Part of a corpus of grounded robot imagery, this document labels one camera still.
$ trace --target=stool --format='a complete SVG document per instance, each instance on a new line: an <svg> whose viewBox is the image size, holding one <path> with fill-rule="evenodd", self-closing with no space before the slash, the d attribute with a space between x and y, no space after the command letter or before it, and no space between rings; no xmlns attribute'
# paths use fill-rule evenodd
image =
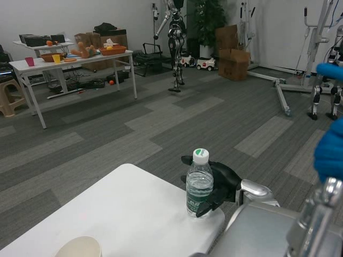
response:
<svg viewBox="0 0 343 257"><path fill-rule="evenodd" d="M13 85L17 88L19 95L11 95L8 86ZM25 104L26 100L16 80L12 76L0 77L0 111L5 117L13 117L15 107Z"/></svg>

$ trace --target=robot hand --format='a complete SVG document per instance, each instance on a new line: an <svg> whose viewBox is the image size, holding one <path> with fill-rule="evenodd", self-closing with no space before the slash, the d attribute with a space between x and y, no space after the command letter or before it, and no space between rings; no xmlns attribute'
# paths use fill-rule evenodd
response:
<svg viewBox="0 0 343 257"><path fill-rule="evenodd" d="M182 156L181 161L184 164L191 165L192 156ZM235 202L241 206L247 202L257 201L268 205L280 207L275 200L272 191L250 180L242 180L235 171L220 162L208 162L213 173L213 191L206 199L206 202L200 204L196 213L201 217L210 210L216 210L224 202ZM186 183L187 176L181 176L181 180Z"/></svg>
<svg viewBox="0 0 343 257"><path fill-rule="evenodd" d="M184 164L191 165L192 156L182 156ZM213 191L208 196L206 202L200 204L196 216L201 217L210 210L216 210L225 201L235 202L236 191L241 189L242 179L228 166L219 162L208 162L213 172ZM181 180L186 183L187 176L181 176Z"/></svg>

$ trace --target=stacked cardboard boxes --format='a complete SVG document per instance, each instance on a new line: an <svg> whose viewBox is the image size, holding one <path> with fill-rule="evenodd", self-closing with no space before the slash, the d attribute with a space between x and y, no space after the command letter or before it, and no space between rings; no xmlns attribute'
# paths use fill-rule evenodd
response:
<svg viewBox="0 0 343 257"><path fill-rule="evenodd" d="M237 25L218 28L215 31L219 49L219 75L230 80L247 77L250 53L238 50Z"/></svg>

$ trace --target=red cup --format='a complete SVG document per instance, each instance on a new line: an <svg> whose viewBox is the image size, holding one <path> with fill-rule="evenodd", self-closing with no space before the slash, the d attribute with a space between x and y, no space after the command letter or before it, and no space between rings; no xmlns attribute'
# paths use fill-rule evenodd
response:
<svg viewBox="0 0 343 257"><path fill-rule="evenodd" d="M30 67L34 66L33 57L26 57L25 61L27 62L28 66L30 66Z"/></svg>

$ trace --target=plastic basket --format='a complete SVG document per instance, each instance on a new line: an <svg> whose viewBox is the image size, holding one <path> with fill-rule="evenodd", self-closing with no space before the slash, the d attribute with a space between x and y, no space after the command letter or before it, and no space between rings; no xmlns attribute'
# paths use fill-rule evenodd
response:
<svg viewBox="0 0 343 257"><path fill-rule="evenodd" d="M125 53L126 47L124 46L113 46L112 50L106 50L106 48L99 48L102 55L120 55Z"/></svg>

